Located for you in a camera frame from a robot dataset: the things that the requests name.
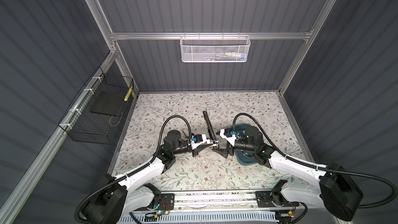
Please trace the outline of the black long stapler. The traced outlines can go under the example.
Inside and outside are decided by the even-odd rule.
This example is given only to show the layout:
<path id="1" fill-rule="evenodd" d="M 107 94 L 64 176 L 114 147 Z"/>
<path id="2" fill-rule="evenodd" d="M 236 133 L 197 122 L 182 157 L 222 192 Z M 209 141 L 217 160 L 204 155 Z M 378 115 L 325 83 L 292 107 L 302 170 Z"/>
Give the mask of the black long stapler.
<path id="1" fill-rule="evenodd" d="M 203 117 L 204 117 L 204 120 L 205 120 L 206 125 L 207 125 L 207 129 L 208 129 L 208 134 L 209 134 L 210 140 L 217 143 L 218 141 L 217 141 L 216 135 L 214 133 L 214 130 L 212 128 L 212 125 L 211 125 L 211 122 L 210 122 L 210 119 L 209 119 L 207 111 L 203 111 Z"/>

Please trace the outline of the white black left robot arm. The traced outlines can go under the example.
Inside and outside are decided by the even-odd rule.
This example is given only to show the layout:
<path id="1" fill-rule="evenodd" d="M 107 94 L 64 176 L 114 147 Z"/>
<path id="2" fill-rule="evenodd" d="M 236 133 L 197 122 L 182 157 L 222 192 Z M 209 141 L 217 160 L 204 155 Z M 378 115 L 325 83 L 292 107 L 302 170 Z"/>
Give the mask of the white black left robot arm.
<path id="1" fill-rule="evenodd" d="M 150 180 L 167 171 L 176 161 L 176 154 L 198 155 L 207 147 L 217 147 L 218 141 L 205 134 L 184 140 L 177 130 L 170 131 L 163 145 L 147 163 L 119 176 L 106 174 L 105 185 L 87 196 L 75 210 L 75 219 L 81 224 L 115 224 L 119 219 L 140 208 L 155 209 L 161 191 Z"/>

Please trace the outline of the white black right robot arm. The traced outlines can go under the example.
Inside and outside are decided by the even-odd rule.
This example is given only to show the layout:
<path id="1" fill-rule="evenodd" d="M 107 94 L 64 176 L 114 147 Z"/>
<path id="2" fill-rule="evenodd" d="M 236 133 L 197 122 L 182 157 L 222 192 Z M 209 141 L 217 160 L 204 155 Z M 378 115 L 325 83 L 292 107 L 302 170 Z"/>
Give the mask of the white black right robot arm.
<path id="1" fill-rule="evenodd" d="M 308 186 L 303 186 L 281 179 L 266 197 L 275 206 L 303 202 L 325 207 L 331 214 L 345 221 L 353 218 L 363 193 L 349 175 L 327 172 L 327 166 L 307 164 L 304 160 L 291 161 L 290 157 L 265 144 L 262 133 L 251 125 L 244 132 L 227 128 L 217 132 L 217 135 L 227 141 L 225 149 L 216 149 L 216 153 L 225 158 L 238 150 L 249 152 L 259 165 L 289 173 L 308 182 Z"/>

